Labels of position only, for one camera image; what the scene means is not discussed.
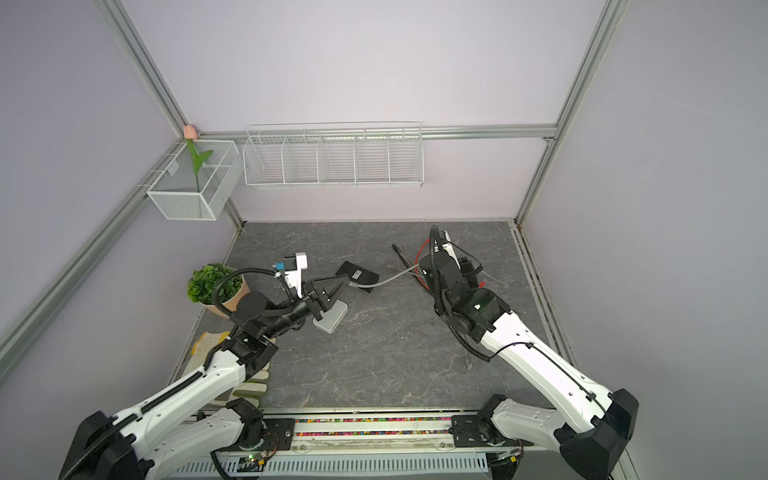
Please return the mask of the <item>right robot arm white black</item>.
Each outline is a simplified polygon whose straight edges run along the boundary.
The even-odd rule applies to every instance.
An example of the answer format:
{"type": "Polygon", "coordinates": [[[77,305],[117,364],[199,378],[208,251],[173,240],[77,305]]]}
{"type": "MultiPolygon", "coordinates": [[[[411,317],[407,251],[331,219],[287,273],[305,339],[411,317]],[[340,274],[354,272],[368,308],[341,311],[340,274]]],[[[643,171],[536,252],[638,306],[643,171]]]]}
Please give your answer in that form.
{"type": "Polygon", "coordinates": [[[469,276],[469,264],[442,245],[418,268],[436,314],[478,358],[512,366],[550,403],[523,405],[495,394],[476,416],[488,443],[520,439],[560,453],[584,479],[608,479],[632,439],[638,399],[590,379],[538,338],[493,291],[469,276]]]}

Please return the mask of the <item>white network switch box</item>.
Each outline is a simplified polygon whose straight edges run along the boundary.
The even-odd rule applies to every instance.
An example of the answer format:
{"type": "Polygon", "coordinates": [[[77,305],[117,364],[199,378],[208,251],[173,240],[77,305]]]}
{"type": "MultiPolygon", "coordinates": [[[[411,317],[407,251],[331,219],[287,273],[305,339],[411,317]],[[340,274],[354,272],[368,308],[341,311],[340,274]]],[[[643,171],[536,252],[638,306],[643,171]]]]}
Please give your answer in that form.
{"type": "Polygon", "coordinates": [[[318,329],[327,334],[332,334],[341,320],[346,316],[348,312],[348,305],[343,301],[338,301],[327,312],[323,312],[320,319],[314,319],[313,324],[318,329]]]}

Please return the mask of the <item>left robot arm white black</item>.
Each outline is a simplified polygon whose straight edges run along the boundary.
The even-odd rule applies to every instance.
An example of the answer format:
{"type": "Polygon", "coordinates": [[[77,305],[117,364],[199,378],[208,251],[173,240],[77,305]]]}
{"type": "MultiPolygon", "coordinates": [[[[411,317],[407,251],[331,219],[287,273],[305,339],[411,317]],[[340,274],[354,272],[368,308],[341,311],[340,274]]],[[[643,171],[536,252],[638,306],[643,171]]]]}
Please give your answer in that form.
{"type": "Polygon", "coordinates": [[[154,396],[107,416],[98,411],[77,428],[59,474],[62,479],[160,479],[198,457],[228,447],[259,449],[272,438],[262,412],[245,399],[188,424],[187,419],[227,390],[261,371],[278,350],[274,338],[330,312],[349,286],[345,275],[314,280],[299,295],[274,271],[287,294],[275,304],[252,291],[226,314],[235,333],[204,363],[154,396]]]}

